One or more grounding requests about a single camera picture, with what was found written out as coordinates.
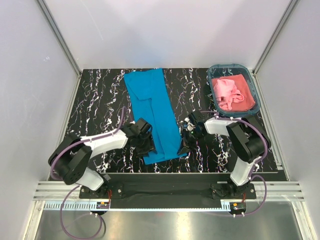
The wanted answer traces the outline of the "blue t shirt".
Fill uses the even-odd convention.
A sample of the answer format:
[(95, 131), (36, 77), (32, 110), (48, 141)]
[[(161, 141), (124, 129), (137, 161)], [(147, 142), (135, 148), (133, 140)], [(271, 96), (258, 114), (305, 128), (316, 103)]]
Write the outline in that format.
[(146, 165), (185, 157), (178, 154), (182, 137), (161, 68), (133, 71), (124, 75), (124, 82), (135, 120), (143, 118), (152, 126), (156, 153), (145, 156)]

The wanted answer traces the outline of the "aluminium front rail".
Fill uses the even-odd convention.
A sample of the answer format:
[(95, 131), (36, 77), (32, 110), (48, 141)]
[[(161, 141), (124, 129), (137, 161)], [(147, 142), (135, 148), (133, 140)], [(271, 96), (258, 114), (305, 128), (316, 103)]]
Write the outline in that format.
[[(38, 183), (33, 196), (34, 201), (62, 201), (68, 193), (71, 199), (97, 199), (89, 189), (82, 186), (74, 189), (76, 185), (65, 185), (59, 181), (41, 181)], [(188, 195), (195, 196), (203, 193), (213, 193), (207, 182), (188, 183), (172, 182), (129, 182), (112, 183), (110, 186), (113, 199), (123, 199), (133, 194), (150, 195)], [(246, 199), (262, 199), (266, 195), (268, 201), (302, 201), (304, 199), (300, 185), (293, 181), (253, 181), (245, 190)]]

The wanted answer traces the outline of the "right small circuit board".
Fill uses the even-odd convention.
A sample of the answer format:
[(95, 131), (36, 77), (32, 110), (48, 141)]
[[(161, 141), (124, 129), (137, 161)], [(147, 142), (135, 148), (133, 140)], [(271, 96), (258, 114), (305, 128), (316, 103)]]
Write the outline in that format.
[(246, 211), (247, 205), (245, 202), (233, 202), (230, 209), (233, 211)]

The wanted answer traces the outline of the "aluminium frame post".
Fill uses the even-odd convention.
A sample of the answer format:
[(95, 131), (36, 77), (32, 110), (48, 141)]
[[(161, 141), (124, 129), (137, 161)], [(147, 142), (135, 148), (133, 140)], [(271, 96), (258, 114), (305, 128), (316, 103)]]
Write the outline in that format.
[(272, 50), (274, 44), (276, 43), (277, 39), (279, 38), (280, 34), (284, 30), (286, 24), (288, 23), (291, 15), (295, 11), (296, 7), (298, 6), (300, 0), (290, 0), (284, 13), (282, 14), (276, 28), (274, 29), (267, 45), (265, 46), (261, 56), (259, 57), (255, 67), (252, 69), (252, 73), (255, 76), (259, 70), (261, 69), (263, 63), (265, 62), (266, 58), (268, 57), (270, 51)]
[(44, 18), (46, 19), (51, 31), (53, 32), (53, 35), (55, 36), (59, 46), (61, 47), (65, 57), (67, 58), (71, 68), (75, 72), (76, 76), (79, 77), (82, 73), (82, 70), (76, 63), (76, 60), (74, 56), (72, 55), (60, 29), (58, 24), (56, 23), (53, 14), (51, 13), (47, 3), (45, 0), (35, 0), (37, 5), (39, 6)]

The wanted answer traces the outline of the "left aluminium frame post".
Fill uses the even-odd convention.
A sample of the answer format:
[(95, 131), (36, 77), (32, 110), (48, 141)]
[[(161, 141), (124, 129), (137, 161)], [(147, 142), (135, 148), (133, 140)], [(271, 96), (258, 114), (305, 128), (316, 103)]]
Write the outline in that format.
[(67, 58), (71, 68), (75, 72), (76, 76), (79, 77), (82, 73), (82, 70), (76, 63), (76, 60), (74, 56), (72, 55), (60, 29), (58, 24), (56, 23), (53, 14), (51, 13), (47, 3), (45, 0), (35, 0), (37, 5), (39, 6), (44, 18), (46, 19), (51, 31), (53, 32), (53, 35), (55, 36), (59, 46), (61, 47), (65, 57)]

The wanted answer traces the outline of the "small circuit board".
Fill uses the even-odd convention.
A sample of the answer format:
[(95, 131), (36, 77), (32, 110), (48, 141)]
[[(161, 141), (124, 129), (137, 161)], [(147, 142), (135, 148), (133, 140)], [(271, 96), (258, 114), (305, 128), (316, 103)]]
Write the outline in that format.
[(245, 202), (233, 202), (230, 209), (233, 211), (246, 211), (247, 205)]
[(109, 208), (110, 208), (110, 202), (109, 201), (98, 201), (96, 203), (96, 209), (107, 210)]

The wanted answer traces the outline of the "right aluminium frame post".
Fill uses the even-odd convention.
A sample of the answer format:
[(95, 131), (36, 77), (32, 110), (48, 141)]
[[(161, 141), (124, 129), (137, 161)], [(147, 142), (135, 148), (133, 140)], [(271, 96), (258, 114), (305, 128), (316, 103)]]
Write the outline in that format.
[(261, 69), (263, 63), (265, 62), (266, 58), (268, 57), (270, 51), (272, 50), (274, 44), (276, 43), (277, 39), (279, 38), (280, 34), (284, 30), (286, 24), (288, 23), (291, 15), (295, 11), (296, 7), (298, 6), (300, 0), (290, 0), (284, 13), (282, 14), (276, 28), (274, 29), (267, 45), (265, 46), (261, 56), (259, 57), (255, 67), (252, 69), (252, 73), (255, 76), (259, 70)]

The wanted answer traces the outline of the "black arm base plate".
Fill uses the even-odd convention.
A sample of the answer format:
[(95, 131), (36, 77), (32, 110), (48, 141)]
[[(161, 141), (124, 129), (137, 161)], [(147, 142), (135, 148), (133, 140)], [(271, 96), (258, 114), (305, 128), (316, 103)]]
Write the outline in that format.
[(236, 186), (229, 173), (111, 173), (101, 190), (81, 187), (81, 199), (114, 199), (131, 196), (196, 196), (214, 200), (257, 198), (252, 183)]

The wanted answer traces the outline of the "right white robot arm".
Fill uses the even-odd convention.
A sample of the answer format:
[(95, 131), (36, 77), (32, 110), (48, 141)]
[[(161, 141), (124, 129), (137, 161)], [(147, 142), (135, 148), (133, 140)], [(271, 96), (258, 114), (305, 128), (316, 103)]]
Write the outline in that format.
[(227, 183), (213, 184), (215, 199), (240, 199), (256, 176), (254, 169), (267, 156), (271, 141), (253, 116), (243, 118), (204, 116), (214, 111), (195, 110), (183, 121), (182, 141), (178, 155), (187, 154), (197, 148), (198, 141), (207, 135), (228, 136), (237, 159)]

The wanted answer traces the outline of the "light pink t shirt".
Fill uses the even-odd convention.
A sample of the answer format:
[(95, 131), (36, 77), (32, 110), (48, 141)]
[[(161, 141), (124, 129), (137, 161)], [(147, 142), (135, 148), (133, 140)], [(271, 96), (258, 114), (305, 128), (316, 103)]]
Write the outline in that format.
[(225, 111), (233, 109), (232, 104), (244, 101), (244, 95), (238, 90), (235, 81), (231, 79), (218, 79), (213, 87), (218, 106)]

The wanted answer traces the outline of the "left small circuit board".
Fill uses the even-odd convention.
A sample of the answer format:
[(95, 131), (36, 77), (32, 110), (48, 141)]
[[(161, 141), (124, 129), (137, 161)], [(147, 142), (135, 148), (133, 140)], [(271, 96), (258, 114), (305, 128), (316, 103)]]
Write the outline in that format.
[(107, 210), (109, 208), (110, 208), (110, 202), (109, 201), (98, 201), (96, 203), (96, 209)]

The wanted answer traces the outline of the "teal transparent plastic bin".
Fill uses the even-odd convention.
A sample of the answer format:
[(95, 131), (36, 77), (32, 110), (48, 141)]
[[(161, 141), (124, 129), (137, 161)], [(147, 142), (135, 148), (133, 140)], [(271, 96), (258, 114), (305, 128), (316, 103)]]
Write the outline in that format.
[(223, 116), (241, 118), (259, 112), (261, 101), (249, 70), (241, 64), (215, 64), (207, 81), (216, 110)]

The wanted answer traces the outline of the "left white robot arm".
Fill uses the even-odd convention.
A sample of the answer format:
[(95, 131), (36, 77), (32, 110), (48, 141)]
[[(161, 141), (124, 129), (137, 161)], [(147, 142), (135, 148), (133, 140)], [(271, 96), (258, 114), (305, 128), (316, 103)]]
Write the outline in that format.
[(111, 193), (110, 179), (88, 167), (90, 159), (111, 150), (133, 147), (136, 154), (148, 157), (156, 153), (153, 127), (143, 118), (116, 129), (93, 136), (67, 135), (48, 159), (51, 177), (66, 185), (78, 184), (92, 198), (104, 198)]

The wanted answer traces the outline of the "salmon pink folded t shirt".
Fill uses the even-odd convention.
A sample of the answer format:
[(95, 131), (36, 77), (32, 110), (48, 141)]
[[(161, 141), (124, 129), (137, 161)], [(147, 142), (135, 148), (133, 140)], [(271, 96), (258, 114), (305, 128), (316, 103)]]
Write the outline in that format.
[(219, 108), (223, 111), (226, 112), (246, 112), (249, 111), (250, 109), (252, 109), (255, 104), (256, 101), (254, 100), (254, 97), (251, 93), (251, 90), (249, 88), (249, 85), (247, 84), (247, 81), (245, 80), (244, 76), (242, 74), (238, 74), (238, 75), (230, 75), (230, 76), (222, 76), (222, 77), (218, 77), (218, 78), (212, 78), (211, 79), (211, 83), (213, 86), (213, 99), (216, 100), (216, 96), (215, 96), (215, 92), (214, 92), (214, 86), (217, 83), (218, 79), (229, 79), (229, 80), (233, 80), (235, 82), (235, 85), (237, 87), (237, 89), (243, 94), (244, 96), (244, 101), (240, 102), (240, 103), (233, 103), (232, 104), (232, 110), (228, 111), (228, 110), (223, 110), (221, 109), (219, 106)]

